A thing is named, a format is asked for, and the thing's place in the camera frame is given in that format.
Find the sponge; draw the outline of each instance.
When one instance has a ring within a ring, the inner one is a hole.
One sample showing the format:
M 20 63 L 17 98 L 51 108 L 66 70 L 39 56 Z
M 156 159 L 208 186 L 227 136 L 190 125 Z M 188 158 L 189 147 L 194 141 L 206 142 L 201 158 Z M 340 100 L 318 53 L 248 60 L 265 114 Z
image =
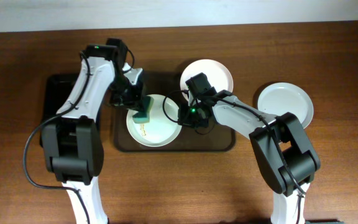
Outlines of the sponge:
M 137 112 L 132 116 L 135 124 L 144 124 L 150 121 L 150 110 L 152 109 L 154 99 L 151 96 L 145 96 L 142 100 L 144 111 Z

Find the wood grain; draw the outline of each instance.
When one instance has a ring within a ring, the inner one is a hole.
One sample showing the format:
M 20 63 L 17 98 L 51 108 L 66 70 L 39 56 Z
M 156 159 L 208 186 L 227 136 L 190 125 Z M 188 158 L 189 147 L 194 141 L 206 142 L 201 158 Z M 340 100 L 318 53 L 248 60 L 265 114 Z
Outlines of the wood grain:
M 306 129 L 321 159 L 308 191 L 307 220 L 358 223 L 358 22 L 103 29 L 0 34 L 0 223 L 74 223 L 66 192 L 31 186 L 22 150 L 38 125 L 45 81 L 76 72 L 78 51 L 120 37 L 136 67 L 181 72 L 211 58 L 232 73 L 234 93 L 252 104 L 270 82 L 300 86 L 314 103 Z M 103 108 L 105 160 L 99 178 L 105 212 L 119 223 L 219 223 L 268 218 L 272 191 L 249 141 L 226 153 L 125 154 L 111 144 L 111 108 Z M 30 174 L 58 184 L 37 141 Z

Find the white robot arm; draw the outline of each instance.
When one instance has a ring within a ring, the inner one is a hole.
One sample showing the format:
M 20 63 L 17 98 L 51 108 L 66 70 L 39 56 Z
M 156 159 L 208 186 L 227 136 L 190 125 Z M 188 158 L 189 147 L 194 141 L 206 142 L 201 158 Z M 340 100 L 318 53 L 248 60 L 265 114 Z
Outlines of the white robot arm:
M 216 93 L 203 73 L 190 78 L 186 84 L 190 107 L 180 109 L 178 124 L 206 127 L 208 120 L 214 118 L 217 123 L 250 139 L 262 177 L 274 191 L 270 221 L 273 224 L 305 223 L 302 198 L 320 168 L 320 161 L 298 118 L 291 113 L 282 116 L 263 113 L 228 91 Z M 184 113 L 190 108 L 197 113 Z M 291 147 L 282 152 L 280 141 L 290 141 Z
M 104 94 L 111 89 L 110 103 L 120 108 L 144 111 L 150 103 L 144 96 L 143 69 L 124 64 L 127 51 L 118 39 L 89 45 L 70 96 L 57 111 L 62 115 L 42 130 L 47 169 L 68 189 L 79 224 L 108 222 L 98 184 L 104 152 L 95 126 Z

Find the black cable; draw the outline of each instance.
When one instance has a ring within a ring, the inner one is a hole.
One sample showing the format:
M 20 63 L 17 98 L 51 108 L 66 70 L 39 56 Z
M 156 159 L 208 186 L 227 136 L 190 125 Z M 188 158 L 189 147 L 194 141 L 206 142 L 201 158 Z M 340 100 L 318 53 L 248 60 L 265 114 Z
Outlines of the black cable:
M 211 133 L 211 131 L 212 131 L 214 128 L 215 128 L 215 122 L 214 122 L 214 124 L 212 125 L 212 128 L 211 128 L 207 133 L 200 133 L 200 132 L 197 131 L 197 129 L 195 129 L 194 131 L 195 131 L 197 134 L 199 134 L 199 135 L 206 135 L 206 134 Z
M 302 194 L 298 194 L 298 216 L 296 218 L 296 224 L 299 224 L 300 218 L 301 218 L 301 201 L 302 198 L 304 198 L 305 196 Z
M 61 112 L 59 114 L 56 114 L 55 116 L 43 121 L 40 125 L 38 125 L 31 132 L 31 134 L 30 134 L 29 138 L 27 139 L 27 142 L 25 143 L 25 146 L 24 146 L 23 169 L 24 169 L 25 177 L 30 182 L 30 184 L 32 184 L 35 187 L 38 187 L 38 188 L 41 188 L 41 189 L 49 189 L 49 190 L 71 190 L 72 192 L 74 192 L 77 195 L 78 200 L 80 201 L 82 208 L 84 209 L 84 212 L 85 212 L 85 215 L 86 215 L 86 221 L 88 222 L 88 224 L 90 224 L 90 217 L 89 217 L 88 211 L 86 209 L 86 206 L 84 204 L 84 201 L 81 198 L 80 190 L 74 189 L 72 187 L 58 187 L 58 186 L 47 186 L 47 185 L 37 184 L 31 179 L 31 177 L 29 175 L 29 171 L 27 170 L 27 151 L 29 150 L 30 142 L 33 139 L 33 137 L 35 136 L 35 134 L 37 134 L 37 132 L 39 132 L 42 128 L 44 128 L 48 123 L 50 123 L 50 122 L 62 117 L 63 115 L 65 115 L 65 114 L 69 113 L 70 111 L 72 111 L 73 109 L 75 109 L 76 106 L 78 105 L 78 103 L 80 102 L 80 100 L 82 99 L 82 96 L 85 93 L 86 87 L 88 86 L 88 83 L 89 83 L 89 80 L 90 80 L 91 69 L 90 69 L 88 59 L 86 58 L 86 55 L 83 52 L 80 52 L 80 57 L 85 61 L 88 71 L 86 73 L 86 81 L 85 81 L 84 87 L 82 88 L 79 97 L 77 98 L 77 100 L 73 104 L 71 104 L 71 106 L 67 110 L 65 110 L 64 112 Z
M 174 94 L 174 93 L 178 93 L 178 92 L 186 93 L 186 94 L 187 94 L 189 91 L 188 91 L 188 90 L 175 90 L 175 91 L 172 91 L 172 92 L 168 93 L 168 94 L 165 96 L 164 100 L 162 101 L 162 111 L 164 112 L 165 116 L 166 116 L 170 121 L 172 121 L 172 122 L 174 122 L 174 123 L 177 123 L 178 121 L 175 121 L 174 119 L 172 119 L 172 118 L 170 118 L 170 117 L 168 116 L 167 112 L 165 111 L 165 101 L 167 100 L 167 98 L 168 98 L 169 96 L 171 96 L 171 95 Z M 193 100 L 192 100 L 191 103 L 190 103 L 190 107 L 189 107 L 189 110 L 187 111 L 186 116 L 183 118 L 184 120 L 186 120 L 186 119 L 189 117 L 190 111 L 191 111 L 191 106 L 193 105 L 193 103 L 194 103 L 195 100 L 196 100 L 196 98 L 194 97 Z
M 122 71 L 123 74 L 125 74 L 125 73 L 131 71 L 131 70 L 134 68 L 134 66 L 135 66 L 135 56 L 134 56 L 134 54 L 131 52 L 131 50 L 128 49 L 128 52 L 131 54 L 131 57 L 132 57 L 132 65 L 131 65 L 131 68 L 130 68 L 130 69 L 128 69 L 128 70 L 126 70 L 126 71 Z

